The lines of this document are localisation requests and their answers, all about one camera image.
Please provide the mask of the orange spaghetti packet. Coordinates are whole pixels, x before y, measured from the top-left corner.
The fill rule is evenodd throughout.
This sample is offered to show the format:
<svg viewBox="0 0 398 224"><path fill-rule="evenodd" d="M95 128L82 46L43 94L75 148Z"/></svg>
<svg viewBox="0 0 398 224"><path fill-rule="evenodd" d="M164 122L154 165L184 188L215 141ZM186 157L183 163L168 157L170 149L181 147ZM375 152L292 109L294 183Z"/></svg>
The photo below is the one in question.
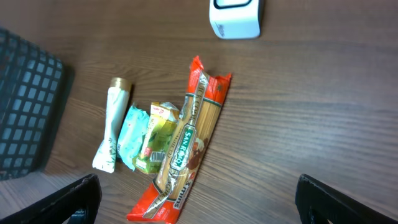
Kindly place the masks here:
<svg viewBox="0 0 398 224"><path fill-rule="evenodd" d="M232 75L211 76L199 57L190 65L185 102L160 171L126 218L176 223L211 140Z"/></svg>

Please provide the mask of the white tube gold cap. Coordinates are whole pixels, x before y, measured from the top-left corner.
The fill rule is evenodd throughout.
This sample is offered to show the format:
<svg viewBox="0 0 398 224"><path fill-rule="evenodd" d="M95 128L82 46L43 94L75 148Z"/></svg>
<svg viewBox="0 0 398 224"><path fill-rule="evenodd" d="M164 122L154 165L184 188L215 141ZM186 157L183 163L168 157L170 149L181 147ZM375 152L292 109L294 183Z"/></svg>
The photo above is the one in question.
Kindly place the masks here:
<svg viewBox="0 0 398 224"><path fill-rule="evenodd" d="M92 167L113 173L116 163L117 141L128 105L132 83L114 77L108 88L103 140L94 156Z"/></svg>

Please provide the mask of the teal tissue packet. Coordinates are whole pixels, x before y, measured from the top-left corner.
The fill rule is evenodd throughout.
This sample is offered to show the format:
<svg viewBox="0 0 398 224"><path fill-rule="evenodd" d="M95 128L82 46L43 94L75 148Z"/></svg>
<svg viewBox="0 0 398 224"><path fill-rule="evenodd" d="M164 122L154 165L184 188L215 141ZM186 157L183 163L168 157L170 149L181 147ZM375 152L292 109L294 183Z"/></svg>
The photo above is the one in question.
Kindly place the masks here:
<svg viewBox="0 0 398 224"><path fill-rule="evenodd" d="M140 153L149 123L149 115L134 103L127 111L117 144L117 155L132 171L133 159Z"/></svg>

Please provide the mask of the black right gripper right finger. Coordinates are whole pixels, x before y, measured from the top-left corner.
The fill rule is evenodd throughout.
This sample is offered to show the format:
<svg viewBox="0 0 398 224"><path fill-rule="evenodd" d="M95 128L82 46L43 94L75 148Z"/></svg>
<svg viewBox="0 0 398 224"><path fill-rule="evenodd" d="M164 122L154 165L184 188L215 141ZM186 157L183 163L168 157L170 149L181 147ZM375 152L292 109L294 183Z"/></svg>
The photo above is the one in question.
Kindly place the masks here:
<svg viewBox="0 0 398 224"><path fill-rule="evenodd" d="M397 224L307 174L298 178L295 204L302 223Z"/></svg>

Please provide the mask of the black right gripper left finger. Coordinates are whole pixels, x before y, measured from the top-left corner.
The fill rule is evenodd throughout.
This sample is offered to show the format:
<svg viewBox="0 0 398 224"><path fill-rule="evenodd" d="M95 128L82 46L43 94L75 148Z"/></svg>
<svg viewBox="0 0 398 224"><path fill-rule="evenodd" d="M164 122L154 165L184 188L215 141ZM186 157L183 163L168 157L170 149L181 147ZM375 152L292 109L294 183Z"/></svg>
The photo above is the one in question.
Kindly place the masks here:
<svg viewBox="0 0 398 224"><path fill-rule="evenodd" d="M102 191L96 174L88 174L31 206L1 219L1 224L93 224Z"/></svg>

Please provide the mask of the green snack packet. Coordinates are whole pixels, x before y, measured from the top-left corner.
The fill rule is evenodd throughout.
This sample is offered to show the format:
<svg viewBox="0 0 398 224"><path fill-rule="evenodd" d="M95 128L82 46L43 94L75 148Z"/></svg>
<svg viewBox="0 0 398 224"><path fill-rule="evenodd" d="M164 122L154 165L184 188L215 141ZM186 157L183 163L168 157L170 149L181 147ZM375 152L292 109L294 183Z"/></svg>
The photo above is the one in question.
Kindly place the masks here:
<svg viewBox="0 0 398 224"><path fill-rule="evenodd" d="M133 159L133 164L141 172L158 173L177 126L178 117L178 108L170 102L152 102L144 142L140 153Z"/></svg>

